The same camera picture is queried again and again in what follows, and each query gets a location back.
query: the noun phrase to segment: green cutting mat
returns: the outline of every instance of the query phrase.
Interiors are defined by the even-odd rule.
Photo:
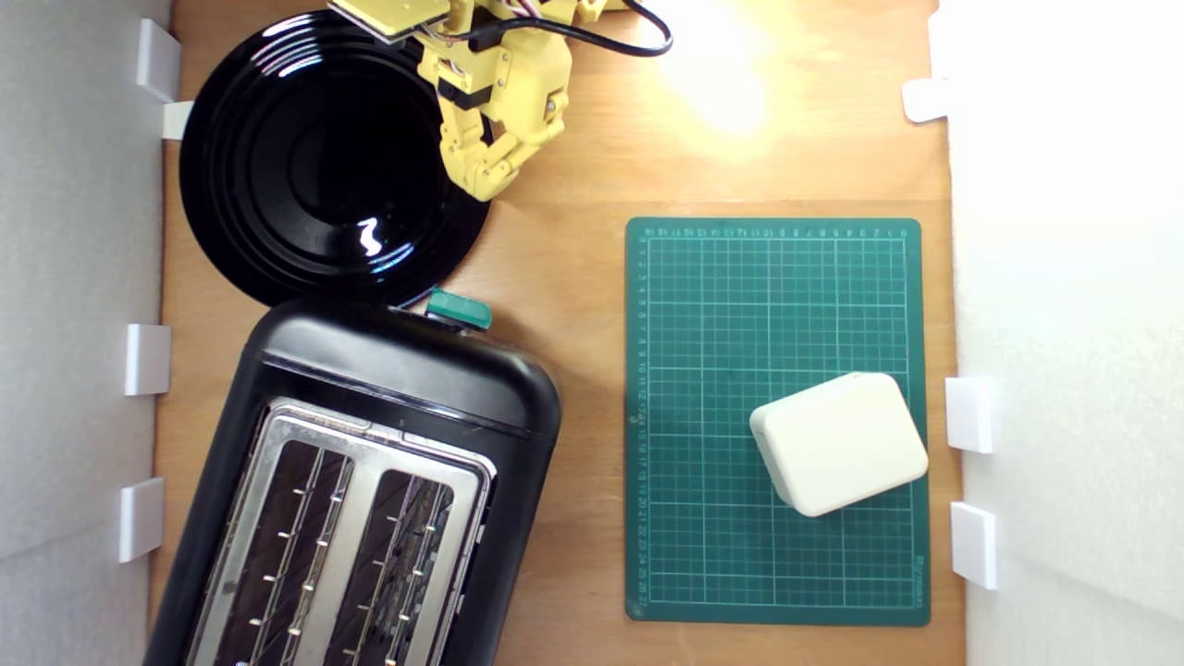
[[[629,225],[626,610],[635,620],[920,626],[926,479],[821,518],[776,495],[749,412],[852,371],[925,438],[910,219]]]

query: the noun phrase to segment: white plastic block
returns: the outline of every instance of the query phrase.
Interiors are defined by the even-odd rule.
[[[929,78],[906,81],[901,87],[905,117],[922,123],[950,115],[950,83],[954,69],[957,41],[950,11],[938,9],[929,17]]]
[[[992,384],[987,379],[946,379],[946,438],[955,449],[995,450]]]
[[[168,326],[128,325],[128,360],[123,395],[167,393],[172,353],[173,329]]]
[[[165,539],[165,480],[149,479],[120,493],[120,562],[160,547]]]
[[[946,117],[950,114],[950,84],[938,78],[914,78],[901,88],[905,117],[922,123]]]
[[[993,590],[998,587],[998,553],[995,514],[966,502],[950,505],[950,534],[953,539],[954,574]]]
[[[136,84],[166,104],[181,88],[181,43],[152,19],[140,21]]]
[[[822,515],[925,475],[896,380],[855,372],[758,408],[748,421],[778,497]]]
[[[185,139],[185,126],[189,123],[193,102],[170,102],[165,104],[165,124],[161,136],[168,141]]]

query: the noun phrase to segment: black plate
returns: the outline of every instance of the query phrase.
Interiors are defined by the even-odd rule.
[[[341,294],[401,306],[461,263],[489,204],[449,180],[420,46],[330,11],[232,51],[198,95],[181,197],[210,260],[266,305]]]

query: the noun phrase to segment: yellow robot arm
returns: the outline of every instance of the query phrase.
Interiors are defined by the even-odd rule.
[[[440,155],[449,178],[488,201],[521,166],[564,132],[572,55],[561,34],[500,26],[596,21],[625,0],[333,0],[330,6],[388,43],[424,46],[419,76],[436,88]],[[669,30],[663,49],[669,49]],[[485,141],[482,116],[500,132]]]

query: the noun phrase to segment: stainless steel toaster top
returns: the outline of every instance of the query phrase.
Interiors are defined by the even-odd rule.
[[[315,405],[269,405],[191,666],[436,666],[494,465]]]

